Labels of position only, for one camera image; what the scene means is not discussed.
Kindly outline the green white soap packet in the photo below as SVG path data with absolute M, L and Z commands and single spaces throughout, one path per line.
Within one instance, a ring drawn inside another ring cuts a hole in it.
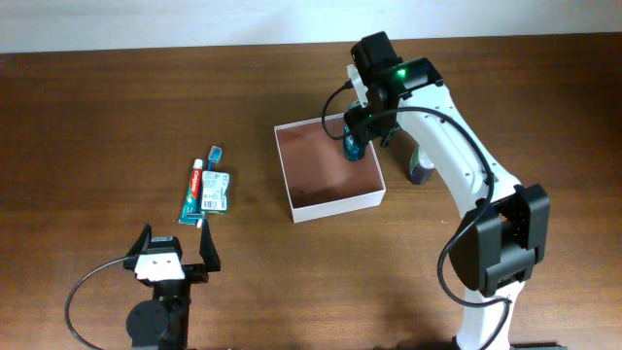
M 225 213 L 228 210 L 230 175 L 225 172 L 202 172 L 200 209 L 207 213 Z

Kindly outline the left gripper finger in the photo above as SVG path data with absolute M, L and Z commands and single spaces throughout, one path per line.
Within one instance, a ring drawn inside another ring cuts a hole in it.
M 126 255 L 128 257 L 140 255 L 141 253 L 147 250 L 149 243 L 151 242 L 151 239 L 152 239 L 152 227 L 150 224 L 145 224 L 139 237 L 134 242 L 134 244 L 131 246 L 131 248 L 128 250 Z
M 221 270 L 221 260 L 206 219 L 202 221 L 201 225 L 199 255 L 203 259 L 207 272 L 218 272 Z

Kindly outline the blue Listerine mouthwash bottle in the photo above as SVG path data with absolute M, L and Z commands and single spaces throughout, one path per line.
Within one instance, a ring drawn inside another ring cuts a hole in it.
M 361 103 L 357 100 L 349 105 L 348 111 L 361 107 Z M 350 131 L 349 126 L 346 124 L 343 129 L 344 133 Z M 359 146 L 352 135 L 347 136 L 342 140 L 343 150 L 346 158 L 350 161 L 358 161 L 364 157 L 365 149 Z

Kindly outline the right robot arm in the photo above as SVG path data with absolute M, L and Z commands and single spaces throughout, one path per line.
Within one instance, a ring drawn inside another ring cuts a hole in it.
M 344 87 L 358 100 L 339 140 L 362 148 L 402 130 L 417 143 L 461 217 L 436 263 L 441 289 L 464 309 L 452 345 L 511 348 L 516 300 L 545 255 L 547 193 L 539 184 L 523 186 L 486 150 L 427 58 L 403 60 L 384 32 L 362 38 L 350 55 Z

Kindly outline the clear spray bottle dark liquid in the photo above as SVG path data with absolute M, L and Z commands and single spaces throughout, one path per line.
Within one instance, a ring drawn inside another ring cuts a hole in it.
M 435 170 L 434 164 L 423 149 L 417 146 L 410 158 L 408 179 L 413 185 L 424 185 Z

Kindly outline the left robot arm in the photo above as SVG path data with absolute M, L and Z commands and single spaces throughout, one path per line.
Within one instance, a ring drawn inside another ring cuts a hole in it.
M 183 263 L 176 236 L 154 237 L 146 225 L 126 254 L 123 267 L 153 290 L 151 298 L 135 305 L 126 317 L 133 349 L 180 350 L 188 347 L 191 287 L 206 284 L 221 260 L 207 223 L 200 228 L 201 263 Z

